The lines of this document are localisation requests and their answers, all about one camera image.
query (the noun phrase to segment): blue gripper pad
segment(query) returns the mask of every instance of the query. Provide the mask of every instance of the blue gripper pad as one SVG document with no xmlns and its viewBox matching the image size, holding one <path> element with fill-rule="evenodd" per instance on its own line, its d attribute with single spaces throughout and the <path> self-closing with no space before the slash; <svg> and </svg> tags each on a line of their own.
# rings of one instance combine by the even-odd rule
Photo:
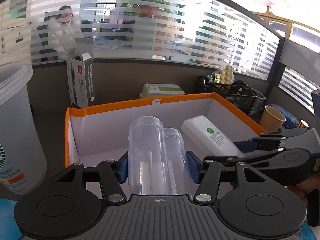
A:
<svg viewBox="0 0 320 240">
<path fill-rule="evenodd" d="M 128 178 L 128 158 L 126 158 L 120 166 L 120 171 L 118 173 L 119 183 L 125 183 Z"/>
<path fill-rule="evenodd" d="M 251 141 L 234 142 L 234 145 L 243 153 L 250 153 L 258 148 L 257 143 Z"/>
<path fill-rule="evenodd" d="M 201 182 L 201 177 L 198 171 L 198 164 L 196 161 L 190 156 L 188 152 L 186 152 L 186 157 L 188 161 L 188 166 L 191 174 L 191 178 L 194 183 L 199 184 Z"/>
</svg>

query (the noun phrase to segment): transparent plastic tube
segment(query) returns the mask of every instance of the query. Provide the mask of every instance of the transparent plastic tube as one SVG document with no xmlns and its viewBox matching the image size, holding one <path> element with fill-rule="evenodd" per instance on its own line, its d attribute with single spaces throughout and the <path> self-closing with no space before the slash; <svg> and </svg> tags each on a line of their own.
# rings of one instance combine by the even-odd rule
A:
<svg viewBox="0 0 320 240">
<path fill-rule="evenodd" d="M 172 194 L 188 194 L 192 198 L 191 175 L 181 133 L 174 128 L 165 128 L 164 143 L 168 159 Z"/>
<path fill-rule="evenodd" d="M 131 194 L 171 195 L 162 122 L 143 116 L 129 128 L 128 182 Z"/>
</svg>

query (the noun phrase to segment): gray wall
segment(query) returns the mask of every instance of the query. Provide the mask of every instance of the gray wall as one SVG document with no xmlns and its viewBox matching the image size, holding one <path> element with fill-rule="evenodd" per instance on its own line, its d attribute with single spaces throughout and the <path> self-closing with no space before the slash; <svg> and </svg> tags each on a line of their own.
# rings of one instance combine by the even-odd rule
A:
<svg viewBox="0 0 320 240">
<path fill-rule="evenodd" d="M 65 65 L 37 65 L 28 82 L 30 104 L 35 113 L 64 112 L 70 107 L 67 70 Z M 137 99 L 145 83 L 178 84 L 187 94 L 192 93 L 195 78 L 212 73 L 212 69 L 190 66 L 144 63 L 95 63 L 94 91 L 97 104 Z M 256 78 L 235 75 L 262 93 L 268 83 Z"/>
<path fill-rule="evenodd" d="M 284 109 L 294 114 L 298 120 L 303 119 L 306 121 L 309 127 L 315 126 L 314 114 L 278 87 L 272 89 L 270 97 L 268 98 L 268 103 L 282 106 Z"/>
</svg>

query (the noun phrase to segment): plastic cup lid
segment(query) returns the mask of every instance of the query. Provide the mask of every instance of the plastic cup lid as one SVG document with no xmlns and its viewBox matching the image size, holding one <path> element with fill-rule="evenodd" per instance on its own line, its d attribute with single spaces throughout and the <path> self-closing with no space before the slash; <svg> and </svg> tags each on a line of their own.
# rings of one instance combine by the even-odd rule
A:
<svg viewBox="0 0 320 240">
<path fill-rule="evenodd" d="M 23 88 L 32 77 L 32 66 L 12 62 L 0 66 L 0 105 Z"/>
<path fill-rule="evenodd" d="M 131 125 L 129 127 L 129 132 L 134 130 L 135 128 L 141 126 L 141 125 L 146 125 L 146 124 L 155 125 L 163 130 L 163 124 L 158 118 L 156 118 L 154 116 L 142 116 L 142 117 L 137 118 L 136 120 L 134 120 L 131 123 Z"/>
<path fill-rule="evenodd" d="M 175 128 L 164 128 L 164 137 L 167 137 L 167 136 L 175 136 L 175 137 L 182 138 L 180 131 Z"/>
</svg>

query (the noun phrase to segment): person's hand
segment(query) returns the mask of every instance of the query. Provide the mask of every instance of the person's hand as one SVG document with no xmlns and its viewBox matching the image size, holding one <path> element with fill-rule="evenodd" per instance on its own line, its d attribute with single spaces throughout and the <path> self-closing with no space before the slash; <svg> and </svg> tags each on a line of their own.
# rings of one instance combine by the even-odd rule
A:
<svg viewBox="0 0 320 240">
<path fill-rule="evenodd" d="M 305 205 L 307 205 L 308 201 L 306 198 L 306 191 L 311 192 L 314 189 L 320 189 L 320 174 L 312 174 L 305 181 L 298 185 L 287 186 L 287 189 L 295 193 L 299 198 L 302 199 Z"/>
</svg>

